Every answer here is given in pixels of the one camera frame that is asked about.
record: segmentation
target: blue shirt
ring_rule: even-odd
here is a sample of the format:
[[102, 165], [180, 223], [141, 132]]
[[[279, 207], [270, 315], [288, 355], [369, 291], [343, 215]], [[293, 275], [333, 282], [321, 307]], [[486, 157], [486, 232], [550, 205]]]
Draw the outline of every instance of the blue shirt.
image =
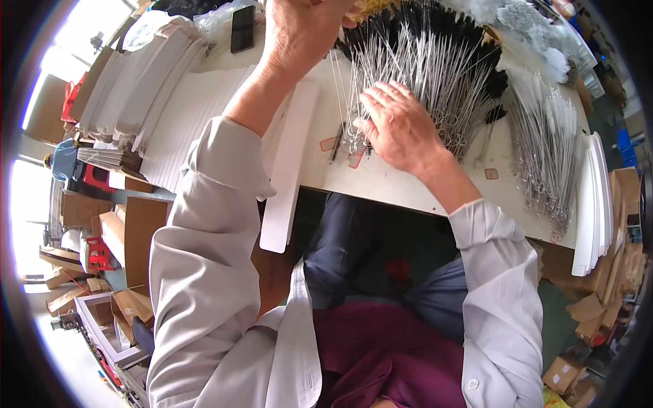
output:
[[77, 160], [77, 149], [72, 145], [72, 138], [64, 140], [54, 148], [50, 166], [55, 180], [66, 181], [72, 178], [77, 181], [82, 176], [84, 163]]

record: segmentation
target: metal wire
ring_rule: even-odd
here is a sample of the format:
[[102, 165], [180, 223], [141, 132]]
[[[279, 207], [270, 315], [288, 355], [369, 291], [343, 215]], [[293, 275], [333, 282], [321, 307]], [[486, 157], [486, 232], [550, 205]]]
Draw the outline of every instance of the metal wire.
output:
[[563, 236], [582, 161], [576, 111], [558, 86], [545, 84], [539, 74], [516, 66], [506, 71], [507, 111], [524, 208], [549, 218]]

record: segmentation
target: chair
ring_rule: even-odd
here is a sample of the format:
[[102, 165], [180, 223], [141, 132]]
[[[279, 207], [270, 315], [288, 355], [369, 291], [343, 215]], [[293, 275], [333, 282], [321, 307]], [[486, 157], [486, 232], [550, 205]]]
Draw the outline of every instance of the chair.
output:
[[88, 185], [104, 190], [107, 193], [116, 192], [116, 189], [109, 187], [109, 172], [103, 168], [89, 165], [88, 163], [86, 163], [82, 181]]
[[95, 236], [86, 239], [88, 244], [88, 268], [93, 270], [114, 270], [109, 265], [109, 248], [102, 238]]

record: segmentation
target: left hand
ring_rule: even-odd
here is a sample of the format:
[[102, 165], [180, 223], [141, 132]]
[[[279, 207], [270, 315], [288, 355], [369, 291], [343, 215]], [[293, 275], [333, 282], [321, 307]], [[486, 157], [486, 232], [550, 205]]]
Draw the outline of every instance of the left hand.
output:
[[268, 0], [264, 69], [280, 71], [293, 84], [333, 47], [340, 26], [356, 27], [345, 17], [355, 0]]

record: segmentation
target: right hand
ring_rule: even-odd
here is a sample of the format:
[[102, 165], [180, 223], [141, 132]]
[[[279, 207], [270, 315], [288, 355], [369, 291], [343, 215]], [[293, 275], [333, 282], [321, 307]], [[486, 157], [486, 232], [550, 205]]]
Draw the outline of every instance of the right hand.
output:
[[360, 101], [372, 120], [358, 119], [354, 125], [386, 163], [423, 180], [433, 175], [435, 164], [451, 162], [453, 155], [430, 115], [408, 88], [395, 81], [376, 82], [360, 94]]

